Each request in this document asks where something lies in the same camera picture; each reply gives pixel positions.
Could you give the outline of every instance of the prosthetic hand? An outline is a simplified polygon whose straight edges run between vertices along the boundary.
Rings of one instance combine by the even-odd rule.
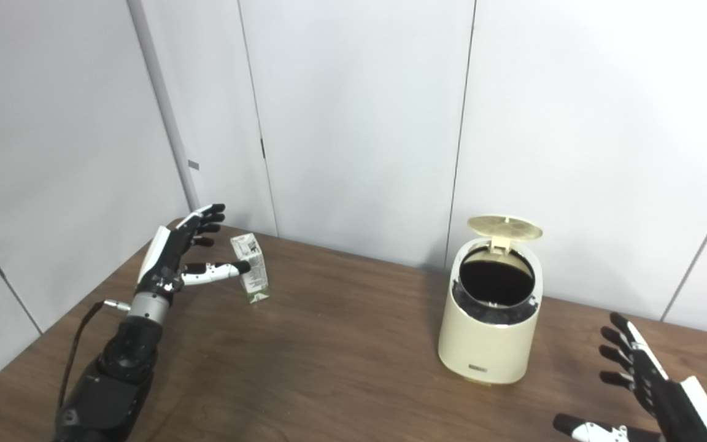
[[[213,246],[204,233],[219,232],[224,204],[196,210],[174,229],[160,227],[141,265],[132,305],[106,300],[81,321],[64,372],[56,414],[55,442],[123,442],[138,417],[157,362],[163,319],[183,285],[203,284],[250,271],[246,261],[187,264],[180,259],[191,246]],[[102,305],[126,311],[114,338],[84,370],[66,403],[64,390],[82,328]]]
[[[617,330],[602,327],[601,335],[616,347],[601,345],[600,353],[628,374],[603,371],[600,378],[633,392],[637,402],[656,418],[662,433],[586,422],[567,414],[556,415],[555,429],[581,442],[707,442],[707,394],[697,378],[671,380],[628,319],[612,313],[611,322]]]

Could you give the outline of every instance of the black fingertip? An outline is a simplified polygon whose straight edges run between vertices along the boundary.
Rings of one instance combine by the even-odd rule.
[[[610,313],[609,321],[612,322],[618,330],[624,333],[629,330],[629,320],[624,318],[620,313],[616,313],[615,311]]]
[[[614,363],[620,363],[621,359],[623,359],[620,357],[618,350],[609,345],[600,345],[600,355],[606,357]]]
[[[250,263],[247,261],[236,261],[236,263],[231,263],[232,266],[239,271],[239,274],[245,274],[252,269]]]
[[[204,226],[198,227],[199,234],[216,234],[222,228],[219,224],[205,224]]]
[[[600,332],[601,332],[601,336],[603,338],[607,339],[607,341],[612,342],[612,339],[620,339],[620,335],[618,334],[618,332],[607,327],[607,325],[604,325],[601,328]]]
[[[214,246],[214,240],[205,237],[195,237],[193,238],[193,244],[194,246],[211,247]]]
[[[222,213],[204,216],[204,223],[222,223],[223,221],[225,221],[225,215]]]
[[[609,384],[610,386],[624,387],[625,389],[628,389],[630,384],[627,378],[624,378],[623,375],[614,371],[601,371],[600,379],[605,384]]]
[[[585,425],[585,421],[580,417],[570,416],[569,414],[558,413],[555,419],[552,420],[552,426],[561,433],[571,436],[575,430],[581,425]]]

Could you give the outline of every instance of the robotic arm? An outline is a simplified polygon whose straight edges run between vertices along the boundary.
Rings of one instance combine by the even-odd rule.
[[[618,313],[611,314],[611,322],[617,330],[602,327],[601,335],[616,347],[601,345],[600,353],[626,373],[603,371],[600,378],[631,391],[662,432],[586,422],[567,414],[556,415],[555,429],[580,442],[707,442],[707,394],[697,378],[671,380],[634,324]]]
[[[132,305],[106,300],[82,320],[65,370],[54,442],[124,442],[129,437],[152,385],[157,344],[174,294],[185,284],[205,284],[250,271],[247,261],[191,263],[180,271],[180,259],[191,246],[213,246],[211,238],[200,235],[219,232],[224,210],[224,204],[211,204],[190,213],[174,229],[157,229],[138,274]],[[82,327],[104,304],[126,311],[126,316],[64,401]]]

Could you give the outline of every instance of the robotic finger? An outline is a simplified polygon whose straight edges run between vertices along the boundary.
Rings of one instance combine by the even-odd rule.
[[[556,414],[553,428],[580,442],[659,442],[662,434],[631,428],[614,427],[601,422],[587,422],[569,414]]]
[[[236,261],[236,263],[191,263],[185,264],[182,280],[185,285],[207,284],[239,276],[248,271],[250,271],[250,263],[247,261]]]

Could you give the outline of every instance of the white wall partition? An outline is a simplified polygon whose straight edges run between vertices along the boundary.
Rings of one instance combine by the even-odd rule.
[[[473,5],[241,2],[281,237],[443,266]]]
[[[200,206],[227,204],[226,224],[276,235],[238,3],[130,3],[185,183]]]
[[[478,2],[447,263],[489,212],[548,295],[658,319],[707,235],[707,3]]]
[[[0,266],[40,328],[187,207],[126,3],[0,1]]]

